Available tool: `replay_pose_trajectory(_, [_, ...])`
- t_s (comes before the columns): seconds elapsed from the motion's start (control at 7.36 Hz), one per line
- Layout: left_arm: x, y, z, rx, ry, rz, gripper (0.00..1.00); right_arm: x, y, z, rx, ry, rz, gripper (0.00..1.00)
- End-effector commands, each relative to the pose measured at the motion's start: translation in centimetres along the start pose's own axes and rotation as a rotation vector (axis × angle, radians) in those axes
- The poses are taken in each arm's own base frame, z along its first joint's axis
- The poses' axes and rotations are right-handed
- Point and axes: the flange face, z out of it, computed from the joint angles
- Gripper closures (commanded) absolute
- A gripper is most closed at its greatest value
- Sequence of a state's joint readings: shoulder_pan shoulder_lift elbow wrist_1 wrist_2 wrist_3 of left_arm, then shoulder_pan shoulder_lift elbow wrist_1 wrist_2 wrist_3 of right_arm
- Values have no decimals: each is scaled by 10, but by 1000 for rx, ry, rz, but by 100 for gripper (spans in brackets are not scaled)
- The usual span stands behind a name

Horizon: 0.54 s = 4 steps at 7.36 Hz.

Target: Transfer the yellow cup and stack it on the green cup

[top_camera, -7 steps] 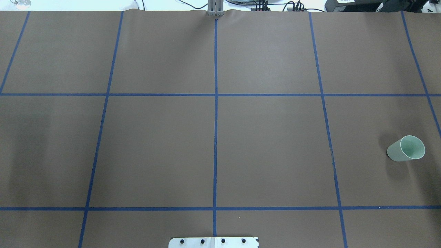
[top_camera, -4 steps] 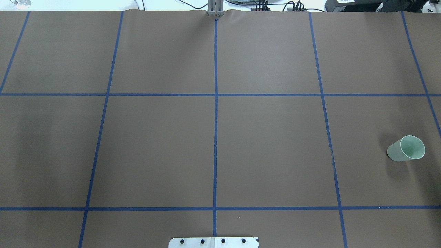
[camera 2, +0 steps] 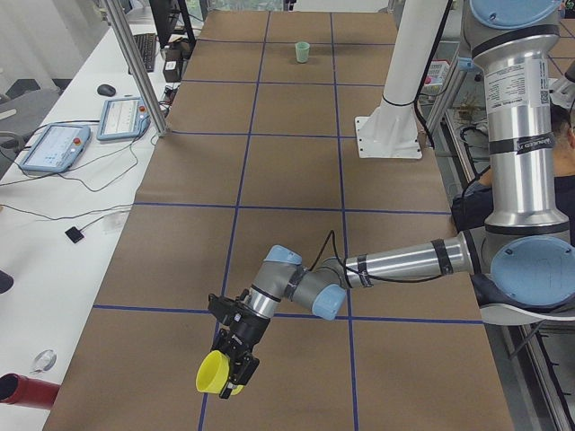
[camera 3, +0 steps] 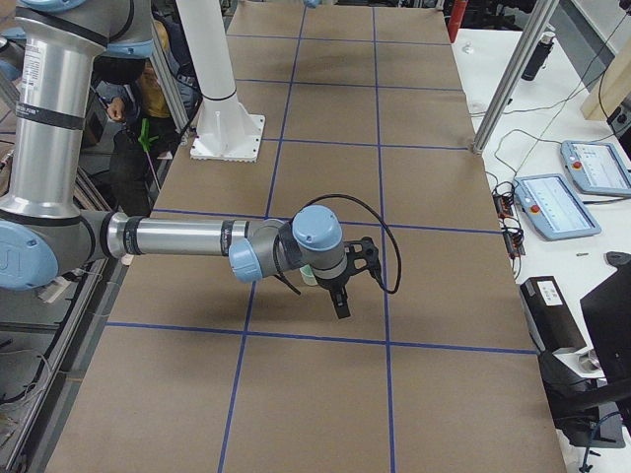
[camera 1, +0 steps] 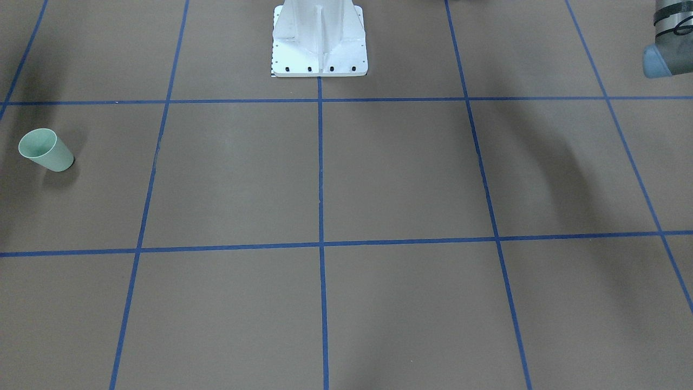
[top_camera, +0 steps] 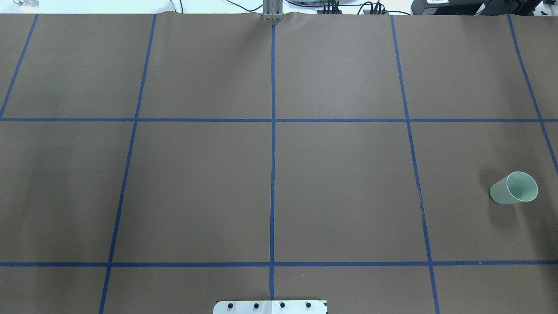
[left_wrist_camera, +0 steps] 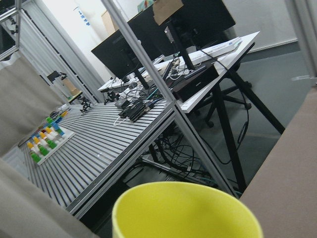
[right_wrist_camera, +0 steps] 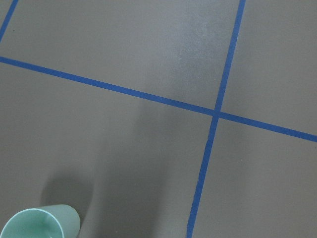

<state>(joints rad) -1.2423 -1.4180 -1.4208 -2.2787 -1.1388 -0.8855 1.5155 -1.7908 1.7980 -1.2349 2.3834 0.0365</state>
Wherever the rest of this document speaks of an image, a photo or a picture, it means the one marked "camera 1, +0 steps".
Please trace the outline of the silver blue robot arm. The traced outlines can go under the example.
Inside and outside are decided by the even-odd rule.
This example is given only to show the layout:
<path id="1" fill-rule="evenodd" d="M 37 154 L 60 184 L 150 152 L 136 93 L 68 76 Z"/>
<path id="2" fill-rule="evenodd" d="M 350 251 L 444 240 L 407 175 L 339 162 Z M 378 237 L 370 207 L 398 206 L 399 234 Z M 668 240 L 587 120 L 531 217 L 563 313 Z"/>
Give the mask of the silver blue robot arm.
<path id="1" fill-rule="evenodd" d="M 648 79 L 692 72 L 692 1 L 656 1 L 654 43 L 643 51 Z"/>

